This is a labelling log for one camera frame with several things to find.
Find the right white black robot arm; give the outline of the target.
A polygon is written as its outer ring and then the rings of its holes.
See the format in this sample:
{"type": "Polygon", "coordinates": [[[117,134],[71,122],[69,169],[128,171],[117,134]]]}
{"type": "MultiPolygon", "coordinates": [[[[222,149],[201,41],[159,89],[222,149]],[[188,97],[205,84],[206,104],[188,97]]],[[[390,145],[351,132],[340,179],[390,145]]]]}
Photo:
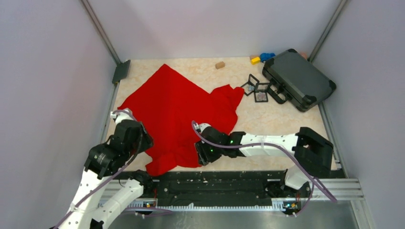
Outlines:
{"type": "Polygon", "coordinates": [[[199,164],[205,166],[222,156],[230,158],[251,156],[286,156],[294,166],[286,171],[280,191],[294,196],[313,178],[331,174],[333,144],[309,127],[295,134],[254,135],[246,132],[222,133],[209,124],[194,125],[200,138],[195,143],[199,164]]]}

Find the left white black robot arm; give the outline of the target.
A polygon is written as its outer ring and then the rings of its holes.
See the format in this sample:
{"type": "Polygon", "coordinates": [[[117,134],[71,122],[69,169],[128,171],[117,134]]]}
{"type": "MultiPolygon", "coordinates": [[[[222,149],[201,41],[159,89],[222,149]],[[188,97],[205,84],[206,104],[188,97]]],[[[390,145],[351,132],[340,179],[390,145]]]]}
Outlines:
{"type": "Polygon", "coordinates": [[[55,229],[107,229],[139,197],[153,192],[152,177],[137,170],[103,206],[100,199],[107,185],[120,175],[135,157],[153,146],[143,123],[125,119],[117,123],[113,135],[92,147],[84,164],[79,187],[66,215],[55,229]]]}

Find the red t-shirt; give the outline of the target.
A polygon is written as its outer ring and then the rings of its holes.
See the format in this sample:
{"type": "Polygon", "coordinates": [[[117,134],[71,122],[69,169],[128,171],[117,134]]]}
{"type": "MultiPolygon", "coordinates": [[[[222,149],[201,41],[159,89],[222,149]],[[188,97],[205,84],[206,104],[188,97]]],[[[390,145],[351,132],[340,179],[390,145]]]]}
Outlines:
{"type": "Polygon", "coordinates": [[[154,145],[146,151],[152,161],[146,171],[159,176],[177,166],[198,167],[194,144],[199,138],[192,121],[230,133],[243,96],[242,88],[230,85],[209,93],[164,64],[120,108],[130,109],[152,137],[154,145]]]}

